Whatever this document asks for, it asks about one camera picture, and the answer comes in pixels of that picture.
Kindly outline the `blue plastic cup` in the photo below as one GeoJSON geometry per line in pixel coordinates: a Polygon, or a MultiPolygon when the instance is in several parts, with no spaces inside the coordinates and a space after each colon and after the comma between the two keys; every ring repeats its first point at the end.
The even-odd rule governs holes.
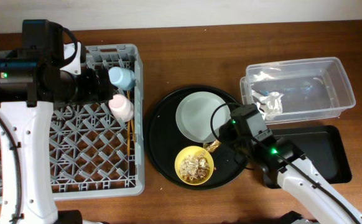
{"type": "Polygon", "coordinates": [[[135,86],[135,74],[132,70],[112,67],[108,70],[109,80],[112,85],[122,90],[132,90],[135,86]]]}

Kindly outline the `white tissue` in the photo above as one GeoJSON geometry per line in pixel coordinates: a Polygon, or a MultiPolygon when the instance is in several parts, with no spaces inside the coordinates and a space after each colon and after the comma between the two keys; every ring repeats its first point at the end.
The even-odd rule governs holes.
{"type": "Polygon", "coordinates": [[[281,114],[283,112],[282,100],[284,95],[282,93],[273,91],[269,93],[260,93],[252,91],[252,98],[254,104],[266,115],[281,114]]]}

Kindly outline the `pink plastic cup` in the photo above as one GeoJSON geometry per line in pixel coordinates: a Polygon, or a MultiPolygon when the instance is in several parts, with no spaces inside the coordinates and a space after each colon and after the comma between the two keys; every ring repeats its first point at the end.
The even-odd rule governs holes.
{"type": "Polygon", "coordinates": [[[116,94],[108,101],[108,106],[115,118],[128,122],[134,117],[134,105],[124,95],[116,94]]]}

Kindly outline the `gold snack wrapper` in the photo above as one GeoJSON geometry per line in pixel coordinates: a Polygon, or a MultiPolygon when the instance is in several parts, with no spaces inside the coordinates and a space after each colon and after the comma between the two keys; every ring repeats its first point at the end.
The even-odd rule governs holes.
{"type": "Polygon", "coordinates": [[[221,142],[219,140],[215,140],[215,141],[213,141],[211,143],[204,143],[203,144],[203,148],[209,153],[214,152],[220,146],[221,146],[221,142]]]}

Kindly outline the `yellow bowl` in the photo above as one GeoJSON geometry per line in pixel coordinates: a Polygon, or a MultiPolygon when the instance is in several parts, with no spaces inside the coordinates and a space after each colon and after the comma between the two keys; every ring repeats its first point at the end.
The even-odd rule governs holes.
{"type": "Polygon", "coordinates": [[[175,171],[176,171],[176,174],[177,176],[179,177],[179,179],[188,184],[188,185],[201,185],[201,184],[204,184],[205,182],[207,182],[210,177],[212,176],[213,172],[214,172],[214,161],[213,161],[213,158],[211,156],[211,154],[209,152],[207,152],[204,148],[202,147],[198,147],[198,146],[189,146],[189,147],[186,147],[184,149],[182,149],[179,154],[177,155],[176,159],[175,159],[175,164],[174,164],[174,167],[175,167],[175,171]],[[209,175],[207,176],[207,178],[203,181],[200,181],[200,182],[197,182],[195,184],[191,184],[191,183],[188,183],[186,182],[185,180],[182,179],[181,175],[180,175],[180,172],[179,172],[179,165],[181,163],[181,161],[187,156],[187,155],[196,155],[196,154],[201,154],[201,153],[205,153],[204,157],[207,159],[208,163],[209,163],[209,166],[210,166],[210,172],[209,172],[209,175]]]}

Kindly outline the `food scraps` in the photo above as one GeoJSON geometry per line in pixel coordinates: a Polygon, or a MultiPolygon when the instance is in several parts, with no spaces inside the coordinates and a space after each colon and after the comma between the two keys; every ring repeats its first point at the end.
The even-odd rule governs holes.
{"type": "Polygon", "coordinates": [[[179,172],[183,180],[195,184],[207,178],[210,172],[210,166],[205,153],[196,155],[187,155],[179,165],[179,172]]]}

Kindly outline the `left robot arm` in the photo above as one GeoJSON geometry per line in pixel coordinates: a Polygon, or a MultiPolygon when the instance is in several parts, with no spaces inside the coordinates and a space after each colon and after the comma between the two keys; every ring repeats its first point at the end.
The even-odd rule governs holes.
{"type": "Polygon", "coordinates": [[[53,110],[108,101],[108,71],[74,75],[37,59],[0,59],[0,223],[84,223],[78,210],[58,211],[49,168],[53,110]]]}

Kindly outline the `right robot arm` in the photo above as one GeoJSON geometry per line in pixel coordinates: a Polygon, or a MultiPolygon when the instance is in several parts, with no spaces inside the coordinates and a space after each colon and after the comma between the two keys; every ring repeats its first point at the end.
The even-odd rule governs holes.
{"type": "Polygon", "coordinates": [[[232,103],[230,119],[215,138],[261,168],[319,223],[362,223],[362,213],[339,194],[291,140],[276,139],[256,105],[232,103]]]}

